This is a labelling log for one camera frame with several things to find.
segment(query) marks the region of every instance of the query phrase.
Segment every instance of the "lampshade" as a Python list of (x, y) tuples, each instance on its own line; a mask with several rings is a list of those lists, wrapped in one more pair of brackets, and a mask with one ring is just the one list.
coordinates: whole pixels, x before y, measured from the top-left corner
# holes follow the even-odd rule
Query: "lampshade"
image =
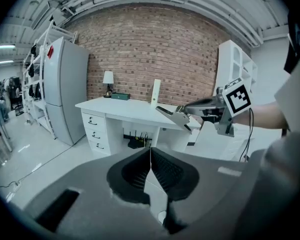
[(114, 83), (114, 73), (112, 71), (105, 71), (103, 76), (104, 84), (113, 84)]

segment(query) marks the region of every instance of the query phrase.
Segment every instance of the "forearm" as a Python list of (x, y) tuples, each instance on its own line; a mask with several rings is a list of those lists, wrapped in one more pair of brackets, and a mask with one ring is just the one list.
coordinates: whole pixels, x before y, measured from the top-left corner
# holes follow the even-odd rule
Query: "forearm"
[[(287, 129), (288, 124), (276, 102), (256, 105), (252, 107), (253, 126), (266, 129)], [(233, 118), (233, 122), (248, 126), (250, 124), (249, 111), (245, 111)]]

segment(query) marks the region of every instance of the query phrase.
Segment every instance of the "lamp base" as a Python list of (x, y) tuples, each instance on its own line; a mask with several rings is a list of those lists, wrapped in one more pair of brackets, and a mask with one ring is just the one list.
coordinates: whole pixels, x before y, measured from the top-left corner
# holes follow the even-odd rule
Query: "lamp base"
[(111, 92), (107, 91), (105, 95), (103, 95), (104, 98), (111, 98)]

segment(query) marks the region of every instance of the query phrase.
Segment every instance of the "green box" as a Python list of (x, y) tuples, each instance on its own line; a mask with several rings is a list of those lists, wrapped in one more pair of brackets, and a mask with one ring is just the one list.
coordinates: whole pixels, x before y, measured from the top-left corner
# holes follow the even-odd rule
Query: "green box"
[(111, 99), (127, 101), (130, 99), (130, 93), (113, 92), (111, 94)]

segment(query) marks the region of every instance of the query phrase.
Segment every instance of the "drawer handle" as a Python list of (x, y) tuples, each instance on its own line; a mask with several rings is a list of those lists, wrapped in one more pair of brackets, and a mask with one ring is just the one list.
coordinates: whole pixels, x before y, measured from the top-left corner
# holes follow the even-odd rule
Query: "drawer handle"
[(97, 147), (98, 149), (101, 149), (101, 150), (104, 149), (104, 147), (99, 147), (99, 143), (96, 145), (96, 147)]
[(92, 137), (94, 137), (96, 139), (100, 139), (100, 137), (96, 137), (95, 133), (93, 133)]
[(91, 120), (89, 120), (89, 122), (88, 122), (90, 125), (94, 125), (94, 126), (96, 126), (96, 125), (98, 125), (97, 123), (92, 123), (92, 121)]

